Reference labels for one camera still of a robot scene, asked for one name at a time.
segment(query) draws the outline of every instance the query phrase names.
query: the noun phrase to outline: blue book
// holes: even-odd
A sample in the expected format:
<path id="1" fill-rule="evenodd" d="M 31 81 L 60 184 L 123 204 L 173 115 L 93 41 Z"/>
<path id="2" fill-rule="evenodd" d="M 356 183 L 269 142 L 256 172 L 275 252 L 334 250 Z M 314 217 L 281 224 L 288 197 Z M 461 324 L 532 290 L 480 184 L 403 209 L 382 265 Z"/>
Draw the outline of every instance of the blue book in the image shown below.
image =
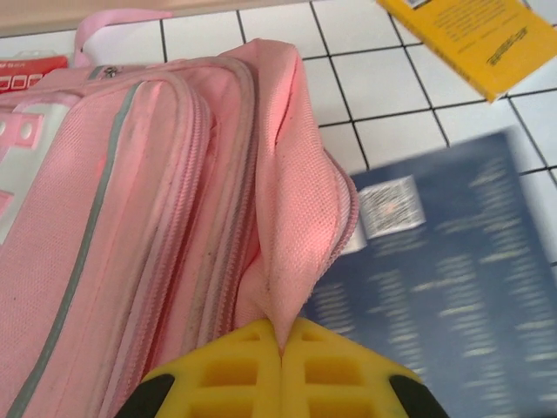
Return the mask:
<path id="1" fill-rule="evenodd" d="M 507 136 L 353 177 L 359 224 L 303 315 L 417 372 L 451 418 L 557 411 L 557 288 Z"/>

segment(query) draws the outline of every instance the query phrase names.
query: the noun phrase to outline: white tile floor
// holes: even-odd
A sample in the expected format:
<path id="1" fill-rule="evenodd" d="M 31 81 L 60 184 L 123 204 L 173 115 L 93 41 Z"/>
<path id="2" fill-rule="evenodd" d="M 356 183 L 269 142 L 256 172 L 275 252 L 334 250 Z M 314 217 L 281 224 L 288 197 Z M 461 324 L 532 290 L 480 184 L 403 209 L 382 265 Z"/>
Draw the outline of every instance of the white tile floor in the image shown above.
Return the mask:
<path id="1" fill-rule="evenodd" d="M 557 0 L 523 0 L 557 24 Z M 19 51 L 71 54 L 74 31 L 0 38 Z M 536 223 L 557 272 L 557 58 L 489 105 L 371 0 L 318 0 L 117 25 L 85 49 L 97 64 L 216 55 L 255 37 L 296 44 L 305 58 L 325 147 L 353 174 L 510 128 Z"/>

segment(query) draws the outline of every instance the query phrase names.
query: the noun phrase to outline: backpack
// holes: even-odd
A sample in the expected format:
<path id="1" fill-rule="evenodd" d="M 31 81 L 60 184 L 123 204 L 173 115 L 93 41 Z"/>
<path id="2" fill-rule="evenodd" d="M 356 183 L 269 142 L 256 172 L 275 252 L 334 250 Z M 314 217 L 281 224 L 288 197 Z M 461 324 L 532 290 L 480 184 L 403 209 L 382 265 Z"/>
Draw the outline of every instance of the backpack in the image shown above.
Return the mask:
<path id="1" fill-rule="evenodd" d="M 352 235 L 293 45 L 76 68 L 0 95 L 0 415 L 112 417 L 155 366 L 260 318 L 279 345 Z"/>

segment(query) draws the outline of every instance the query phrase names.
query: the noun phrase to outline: book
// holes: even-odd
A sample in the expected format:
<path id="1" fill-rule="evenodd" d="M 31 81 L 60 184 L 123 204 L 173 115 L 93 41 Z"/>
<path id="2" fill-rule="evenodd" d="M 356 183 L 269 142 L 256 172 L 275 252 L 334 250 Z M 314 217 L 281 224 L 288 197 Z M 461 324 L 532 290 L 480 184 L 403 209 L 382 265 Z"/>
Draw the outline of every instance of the book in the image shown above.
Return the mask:
<path id="1" fill-rule="evenodd" d="M 518 0 L 377 0 L 493 102 L 557 55 L 557 31 Z"/>
<path id="2" fill-rule="evenodd" d="M 451 418 L 554 416 L 557 287 L 507 135 L 353 180 L 358 227 L 302 316 L 411 368 Z"/>

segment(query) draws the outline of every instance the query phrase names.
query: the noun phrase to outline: backpack handle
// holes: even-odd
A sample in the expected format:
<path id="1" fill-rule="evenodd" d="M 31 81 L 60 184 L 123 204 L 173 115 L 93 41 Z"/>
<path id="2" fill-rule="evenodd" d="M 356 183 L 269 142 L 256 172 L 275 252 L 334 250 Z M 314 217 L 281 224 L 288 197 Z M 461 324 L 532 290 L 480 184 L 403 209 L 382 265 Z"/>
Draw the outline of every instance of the backpack handle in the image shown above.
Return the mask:
<path id="1" fill-rule="evenodd" d="M 169 11 L 146 9 L 115 9 L 103 10 L 86 17 L 77 27 L 74 65 L 88 67 L 91 60 L 84 53 L 84 45 L 98 30 L 110 24 L 133 24 L 172 17 Z"/>

